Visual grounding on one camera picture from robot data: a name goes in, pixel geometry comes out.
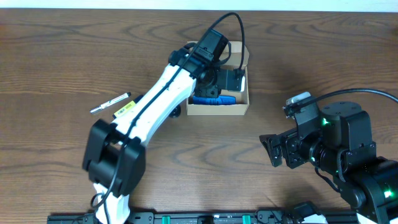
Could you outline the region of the brown cardboard box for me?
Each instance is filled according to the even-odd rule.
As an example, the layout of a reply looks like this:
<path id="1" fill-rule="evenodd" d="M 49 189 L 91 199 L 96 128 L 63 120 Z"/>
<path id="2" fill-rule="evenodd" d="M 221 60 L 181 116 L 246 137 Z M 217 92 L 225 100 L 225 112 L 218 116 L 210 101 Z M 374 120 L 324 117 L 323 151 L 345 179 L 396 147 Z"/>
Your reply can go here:
<path id="1" fill-rule="evenodd" d="M 249 107 L 248 93 L 248 58 L 249 52 L 247 48 L 242 48 L 240 41 L 232 41 L 231 47 L 226 47 L 221 54 L 221 59 L 228 61 L 221 66 L 222 69 L 243 70 L 246 77 L 246 88 L 244 92 L 222 90 L 220 95 L 234 96 L 236 98 L 235 105 L 194 105 L 193 96 L 186 100 L 188 115 L 244 115 Z"/>

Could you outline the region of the black correction tape dispenser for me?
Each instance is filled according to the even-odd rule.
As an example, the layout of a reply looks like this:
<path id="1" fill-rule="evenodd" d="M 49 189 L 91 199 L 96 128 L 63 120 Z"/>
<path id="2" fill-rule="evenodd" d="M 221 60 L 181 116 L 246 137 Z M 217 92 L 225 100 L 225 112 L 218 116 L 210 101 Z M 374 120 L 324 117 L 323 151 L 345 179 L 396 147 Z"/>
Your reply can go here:
<path id="1" fill-rule="evenodd" d="M 181 106 L 177 105 L 169 114 L 170 118 L 177 118 L 181 115 Z"/>

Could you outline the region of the yellow highlighter with dark cap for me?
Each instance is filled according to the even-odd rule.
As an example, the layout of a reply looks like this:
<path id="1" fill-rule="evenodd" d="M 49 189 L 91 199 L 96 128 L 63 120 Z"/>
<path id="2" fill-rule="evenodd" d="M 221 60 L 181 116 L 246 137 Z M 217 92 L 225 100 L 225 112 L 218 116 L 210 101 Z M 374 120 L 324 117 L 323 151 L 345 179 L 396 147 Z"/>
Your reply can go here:
<path id="1" fill-rule="evenodd" d="M 142 99 L 144 95 L 139 95 L 137 96 L 134 100 L 130 101 L 128 104 L 126 104 L 125 106 L 123 106 L 121 109 L 117 110 L 114 114 L 113 114 L 113 118 L 116 119 L 118 117 L 123 116 L 124 114 L 126 114 L 127 112 L 129 112 L 130 110 L 133 109 L 133 107 L 135 107 L 135 105 Z"/>

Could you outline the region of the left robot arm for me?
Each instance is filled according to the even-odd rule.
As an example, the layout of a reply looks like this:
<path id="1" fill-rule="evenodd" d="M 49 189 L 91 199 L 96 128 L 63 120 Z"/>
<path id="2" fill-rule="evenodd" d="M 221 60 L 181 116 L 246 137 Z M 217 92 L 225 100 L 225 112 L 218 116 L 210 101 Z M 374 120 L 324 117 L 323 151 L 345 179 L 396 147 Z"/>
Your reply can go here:
<path id="1" fill-rule="evenodd" d="M 130 216 L 129 195 L 146 169 L 146 147 L 179 104 L 196 94 L 216 98 L 222 90 L 244 91 L 244 42 L 234 69 L 233 43 L 214 29 L 198 42 L 174 50 L 157 83 L 124 115 L 91 127 L 82 168 L 88 172 L 96 194 L 91 199 L 98 223 L 125 223 Z"/>

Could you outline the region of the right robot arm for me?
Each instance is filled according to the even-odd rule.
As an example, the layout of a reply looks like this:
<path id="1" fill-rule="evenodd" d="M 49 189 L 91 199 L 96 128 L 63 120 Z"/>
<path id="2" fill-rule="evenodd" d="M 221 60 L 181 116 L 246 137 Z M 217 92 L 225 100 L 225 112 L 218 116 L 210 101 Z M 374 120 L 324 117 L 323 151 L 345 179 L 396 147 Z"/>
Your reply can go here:
<path id="1" fill-rule="evenodd" d="M 397 221 L 397 161 L 377 156 L 371 120 L 357 103 L 319 108 L 309 93 L 289 100 L 296 127 L 259 137 L 274 167 L 311 163 L 332 175 L 328 184 L 350 207 L 375 223 Z"/>

